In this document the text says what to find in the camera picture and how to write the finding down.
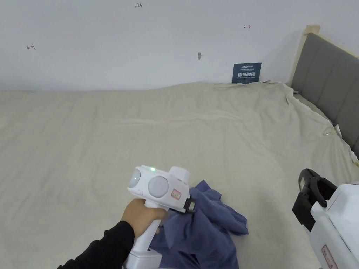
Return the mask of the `person's left hand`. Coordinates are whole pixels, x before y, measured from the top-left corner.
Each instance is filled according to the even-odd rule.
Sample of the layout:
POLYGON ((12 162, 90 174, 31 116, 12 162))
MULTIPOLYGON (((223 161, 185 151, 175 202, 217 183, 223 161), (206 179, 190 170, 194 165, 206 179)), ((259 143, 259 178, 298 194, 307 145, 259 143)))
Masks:
POLYGON ((121 221, 125 221, 132 227, 135 239, 137 239, 154 221, 161 222, 167 214, 165 209, 148 208, 145 206, 145 199, 135 198, 126 206, 121 221))

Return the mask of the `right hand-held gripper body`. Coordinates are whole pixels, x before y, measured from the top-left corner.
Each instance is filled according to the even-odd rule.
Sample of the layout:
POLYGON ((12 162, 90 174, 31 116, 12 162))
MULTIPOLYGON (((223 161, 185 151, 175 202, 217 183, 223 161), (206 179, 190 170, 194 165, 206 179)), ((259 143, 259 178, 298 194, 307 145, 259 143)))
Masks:
POLYGON ((303 227, 321 269, 359 267, 359 186, 338 186, 327 207, 300 192, 293 212, 303 227))

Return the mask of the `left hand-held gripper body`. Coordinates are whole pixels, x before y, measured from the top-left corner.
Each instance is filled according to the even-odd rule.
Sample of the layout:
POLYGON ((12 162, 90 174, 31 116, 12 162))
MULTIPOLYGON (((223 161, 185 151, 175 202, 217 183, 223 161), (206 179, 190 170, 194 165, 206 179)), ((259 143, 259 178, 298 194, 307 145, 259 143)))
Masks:
MULTIPOLYGON (((188 170, 173 166, 168 172, 141 165, 135 168, 128 191, 145 199, 148 208, 162 208, 181 213, 192 213, 196 200, 189 192, 190 173, 188 170)), ((135 240, 126 259, 124 269, 158 269, 162 255, 151 249, 150 243, 160 225, 155 220, 149 228, 135 240)))

